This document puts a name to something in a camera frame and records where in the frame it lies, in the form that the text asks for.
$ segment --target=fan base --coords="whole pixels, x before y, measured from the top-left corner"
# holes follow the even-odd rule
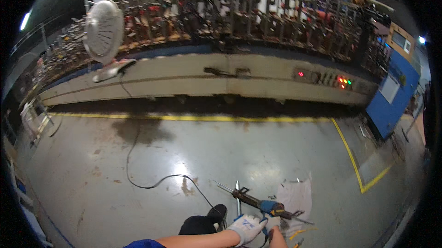
[[[114,61],[113,63],[103,67],[94,77],[92,81],[95,83],[102,82],[104,80],[114,78],[125,66],[136,62],[136,59],[121,59],[120,61]]]

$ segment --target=yellow handle tool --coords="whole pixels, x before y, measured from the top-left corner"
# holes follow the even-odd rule
[[[304,233],[306,231],[317,230],[317,229],[318,228],[313,227],[313,228],[307,228],[307,229],[296,231],[289,239],[292,240],[297,234],[301,234],[301,233]]]

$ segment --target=blue sleeve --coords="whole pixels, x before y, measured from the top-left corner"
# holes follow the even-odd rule
[[[123,248],[165,248],[165,247],[154,240],[142,239],[134,241]]]

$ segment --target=work glove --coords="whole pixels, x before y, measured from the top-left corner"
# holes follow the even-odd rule
[[[266,224],[266,227],[262,230],[262,232],[268,236],[270,233],[270,229],[272,229],[275,226],[278,226],[279,229],[281,229],[281,218],[279,216],[272,217],[268,213],[264,214],[264,218],[262,220],[267,219],[268,222]]]
[[[240,243],[235,247],[251,242],[267,224],[267,219],[259,220],[251,215],[242,214],[227,227],[227,230],[235,231],[240,235]]]

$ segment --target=white fan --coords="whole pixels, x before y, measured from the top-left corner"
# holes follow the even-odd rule
[[[113,78],[121,68],[136,61],[115,60],[123,38],[124,21],[122,11],[112,0],[102,0],[92,6],[86,17],[85,31],[86,51],[103,63],[103,70],[92,78],[94,82]]]

